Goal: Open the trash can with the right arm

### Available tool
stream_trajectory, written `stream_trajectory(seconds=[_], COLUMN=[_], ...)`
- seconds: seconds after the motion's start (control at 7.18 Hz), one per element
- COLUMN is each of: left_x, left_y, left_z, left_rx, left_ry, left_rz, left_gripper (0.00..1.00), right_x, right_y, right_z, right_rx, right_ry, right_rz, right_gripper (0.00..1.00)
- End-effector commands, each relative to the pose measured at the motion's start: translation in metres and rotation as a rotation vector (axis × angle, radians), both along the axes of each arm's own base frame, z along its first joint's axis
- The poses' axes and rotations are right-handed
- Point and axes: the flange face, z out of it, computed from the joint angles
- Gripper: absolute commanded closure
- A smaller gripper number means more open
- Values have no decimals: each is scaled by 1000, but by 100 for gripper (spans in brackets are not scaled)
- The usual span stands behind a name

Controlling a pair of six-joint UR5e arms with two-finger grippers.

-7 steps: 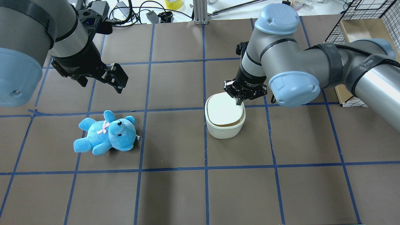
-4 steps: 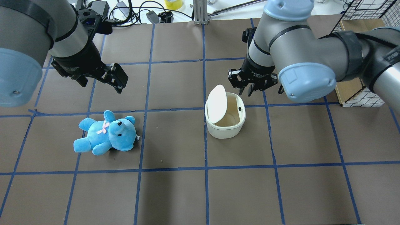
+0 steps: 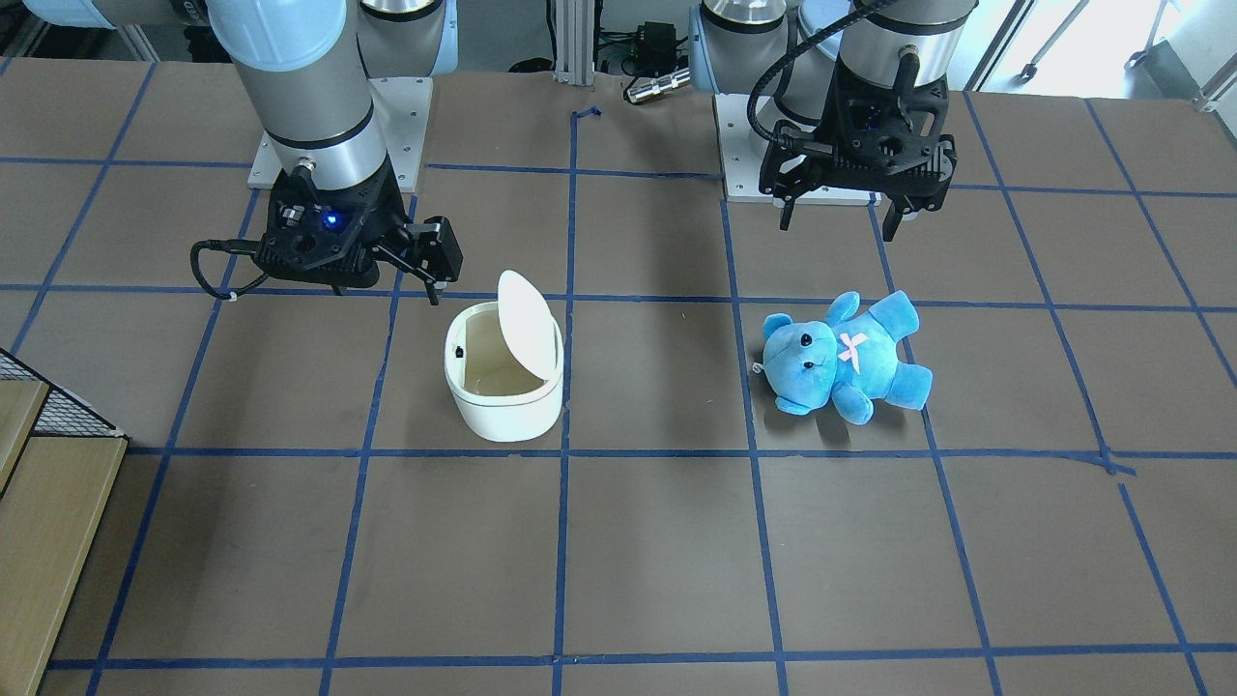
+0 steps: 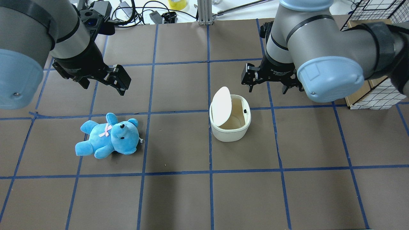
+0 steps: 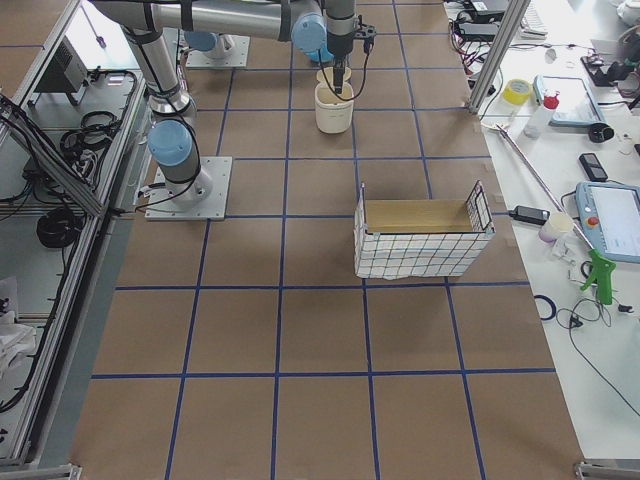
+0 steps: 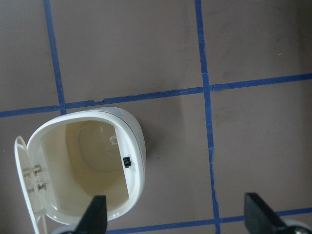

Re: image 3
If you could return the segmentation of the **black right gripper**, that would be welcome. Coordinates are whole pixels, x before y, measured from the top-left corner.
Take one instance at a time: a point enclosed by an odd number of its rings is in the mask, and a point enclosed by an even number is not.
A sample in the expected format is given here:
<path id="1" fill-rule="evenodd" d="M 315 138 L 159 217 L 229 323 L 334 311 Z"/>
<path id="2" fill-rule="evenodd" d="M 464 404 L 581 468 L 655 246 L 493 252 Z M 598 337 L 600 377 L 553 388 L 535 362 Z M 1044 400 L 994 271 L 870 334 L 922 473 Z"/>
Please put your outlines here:
<path id="1" fill-rule="evenodd" d="M 411 223 L 393 164 L 385 159 L 357 185 L 365 218 L 360 232 L 362 281 L 379 281 L 380 261 L 423 282 L 430 305 L 442 302 L 447 286 L 459 281 L 464 253 L 447 218 Z"/>

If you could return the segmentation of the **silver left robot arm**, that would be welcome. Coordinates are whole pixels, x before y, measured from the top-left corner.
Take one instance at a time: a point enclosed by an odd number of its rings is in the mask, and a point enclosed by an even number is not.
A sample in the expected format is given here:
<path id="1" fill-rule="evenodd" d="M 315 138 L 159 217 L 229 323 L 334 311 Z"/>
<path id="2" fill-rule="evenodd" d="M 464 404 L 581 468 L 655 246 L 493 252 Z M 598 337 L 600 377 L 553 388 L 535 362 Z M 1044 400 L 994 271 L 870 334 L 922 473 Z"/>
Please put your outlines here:
<path id="1" fill-rule="evenodd" d="M 738 96 L 760 155 L 755 194 L 792 208 L 819 189 L 888 202 L 880 232 L 943 206 L 957 164 L 948 68 L 974 1 L 700 1 L 698 91 Z"/>

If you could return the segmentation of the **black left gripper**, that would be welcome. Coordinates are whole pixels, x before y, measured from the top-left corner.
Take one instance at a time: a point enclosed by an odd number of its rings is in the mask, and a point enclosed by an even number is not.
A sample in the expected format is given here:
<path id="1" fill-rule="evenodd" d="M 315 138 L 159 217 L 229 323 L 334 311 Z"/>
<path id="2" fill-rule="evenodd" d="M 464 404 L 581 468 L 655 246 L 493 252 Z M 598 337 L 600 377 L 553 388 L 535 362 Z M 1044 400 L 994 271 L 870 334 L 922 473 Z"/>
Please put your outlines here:
<path id="1" fill-rule="evenodd" d="M 844 143 L 826 143 L 795 122 L 776 122 L 760 168 L 760 193 L 779 204 L 778 227 L 790 229 L 795 199 L 821 187 L 840 187 L 883 194 L 888 210 L 880 224 L 880 237 L 891 244 L 909 210 L 943 206 L 957 156 L 954 137 L 943 135 L 928 147 L 908 147 L 896 153 L 896 137 L 878 138 L 875 155 L 855 155 Z"/>

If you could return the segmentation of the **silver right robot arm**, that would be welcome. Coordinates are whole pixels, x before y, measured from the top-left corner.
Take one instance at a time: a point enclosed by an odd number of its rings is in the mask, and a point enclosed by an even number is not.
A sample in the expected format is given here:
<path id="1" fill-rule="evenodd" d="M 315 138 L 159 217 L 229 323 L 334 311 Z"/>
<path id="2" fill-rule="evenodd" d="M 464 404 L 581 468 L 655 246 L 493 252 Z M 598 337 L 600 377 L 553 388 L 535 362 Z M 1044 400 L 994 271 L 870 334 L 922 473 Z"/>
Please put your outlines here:
<path id="1" fill-rule="evenodd" d="M 411 220 L 396 171 L 412 112 L 374 83 L 419 80 L 458 66 L 454 1 L 30 1 L 75 28 L 212 28 L 235 66 L 278 159 L 256 241 L 199 241 L 190 273 L 238 300 L 268 278 L 371 289 L 381 265 L 421 279 L 437 305 L 464 255 L 447 218 Z"/>

